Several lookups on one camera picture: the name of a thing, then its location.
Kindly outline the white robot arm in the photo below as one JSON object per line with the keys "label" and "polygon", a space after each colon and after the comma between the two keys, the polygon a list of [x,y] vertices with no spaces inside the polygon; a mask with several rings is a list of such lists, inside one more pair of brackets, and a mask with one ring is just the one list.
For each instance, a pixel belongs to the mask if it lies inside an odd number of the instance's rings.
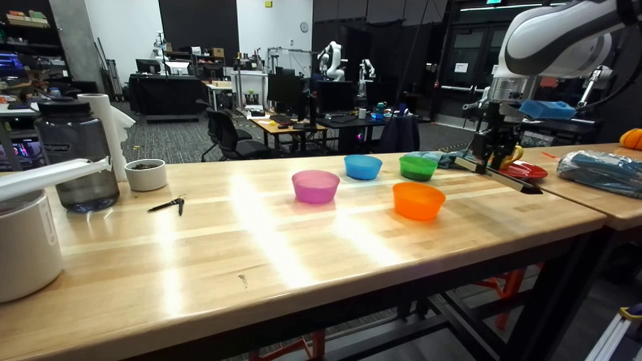
{"label": "white robot arm", "polygon": [[540,78],[589,75],[607,57],[611,34],[639,21],[639,0],[572,0],[519,12],[506,29],[491,71],[484,107],[489,128],[469,145],[476,170],[497,170],[513,152],[513,105],[529,99]]}

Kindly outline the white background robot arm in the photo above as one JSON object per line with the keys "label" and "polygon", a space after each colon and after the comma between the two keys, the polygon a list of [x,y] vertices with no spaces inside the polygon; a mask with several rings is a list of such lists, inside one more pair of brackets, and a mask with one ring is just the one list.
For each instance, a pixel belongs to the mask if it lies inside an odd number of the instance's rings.
{"label": "white background robot arm", "polygon": [[323,75],[333,81],[344,79],[343,69],[343,46],[337,39],[330,39],[319,53],[316,53],[316,67]]}

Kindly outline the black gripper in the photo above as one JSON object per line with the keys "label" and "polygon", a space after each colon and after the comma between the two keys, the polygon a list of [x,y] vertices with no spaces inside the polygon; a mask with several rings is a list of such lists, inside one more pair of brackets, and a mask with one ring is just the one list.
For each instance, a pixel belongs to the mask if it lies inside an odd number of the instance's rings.
{"label": "black gripper", "polygon": [[497,170],[503,170],[513,162],[516,145],[519,135],[513,123],[506,123],[497,103],[489,103],[481,118],[488,123],[469,143],[469,150],[480,170],[489,166],[489,160],[497,160]]}

